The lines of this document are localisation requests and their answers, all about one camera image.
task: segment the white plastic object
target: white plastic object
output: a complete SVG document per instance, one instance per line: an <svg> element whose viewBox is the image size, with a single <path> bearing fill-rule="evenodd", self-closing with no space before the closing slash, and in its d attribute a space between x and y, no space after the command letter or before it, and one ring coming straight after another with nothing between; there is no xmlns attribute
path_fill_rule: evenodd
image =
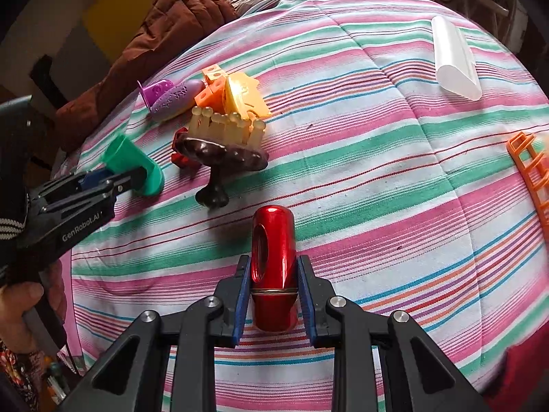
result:
<svg viewBox="0 0 549 412"><path fill-rule="evenodd" d="M435 47L436 80L444 89L469 100L482 97L475 59L463 33L448 19L431 20Z"/></svg>

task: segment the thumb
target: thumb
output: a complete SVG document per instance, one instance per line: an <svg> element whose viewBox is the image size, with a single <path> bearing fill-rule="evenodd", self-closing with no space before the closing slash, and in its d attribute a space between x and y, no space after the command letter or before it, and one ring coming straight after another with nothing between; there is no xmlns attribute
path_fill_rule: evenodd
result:
<svg viewBox="0 0 549 412"><path fill-rule="evenodd" d="M0 308L4 310L4 319L20 318L25 311L34 307L42 295L44 288L39 283L23 282L4 287L0 291Z"/></svg>

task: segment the yellow panel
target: yellow panel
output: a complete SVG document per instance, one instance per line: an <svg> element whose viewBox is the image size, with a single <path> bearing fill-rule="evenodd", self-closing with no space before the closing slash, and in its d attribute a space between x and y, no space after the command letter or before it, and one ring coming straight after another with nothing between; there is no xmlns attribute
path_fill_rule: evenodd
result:
<svg viewBox="0 0 549 412"><path fill-rule="evenodd" d="M153 1L97 0L84 13L84 26L111 63L131 41Z"/></svg>

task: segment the human hand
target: human hand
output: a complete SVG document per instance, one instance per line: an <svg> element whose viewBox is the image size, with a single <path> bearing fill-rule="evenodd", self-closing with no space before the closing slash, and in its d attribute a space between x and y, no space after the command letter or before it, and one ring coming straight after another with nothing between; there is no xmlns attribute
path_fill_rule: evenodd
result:
<svg viewBox="0 0 549 412"><path fill-rule="evenodd" d="M48 301L57 315L65 320L67 297L61 271L59 260L48 268ZM34 307L43 293L42 285L34 282L0 288L0 340L12 352L31 353L37 350L36 342L23 321L23 313Z"/></svg>

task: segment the striped tablecloth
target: striped tablecloth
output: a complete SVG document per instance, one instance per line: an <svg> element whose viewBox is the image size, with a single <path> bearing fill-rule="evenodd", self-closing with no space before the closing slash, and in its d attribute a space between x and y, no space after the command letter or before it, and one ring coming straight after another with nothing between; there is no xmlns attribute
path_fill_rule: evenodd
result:
<svg viewBox="0 0 549 412"><path fill-rule="evenodd" d="M436 14L467 38L478 102L435 81ZM486 386L506 348L549 313L544 239L505 148L516 131L549 129L547 98L522 65L427 0L282 0L151 80L198 77L214 63L260 80L275 114L268 168L227 181L225 208L199 206L208 170L189 180L170 163L174 131L188 120L150 123L135 93L86 141L81 169L98 166L125 131L166 178L157 199L120 196L116 218L72 252L86 363L144 309L171 313L212 293L250 252L252 215L269 203L292 209L298 251L337 293L377 313L407 310L476 388ZM302 322L271 336L250 319L237 349L216 352L218 410L329 410L333 352L310 348ZM383 406L381 381L378 394Z"/></svg>

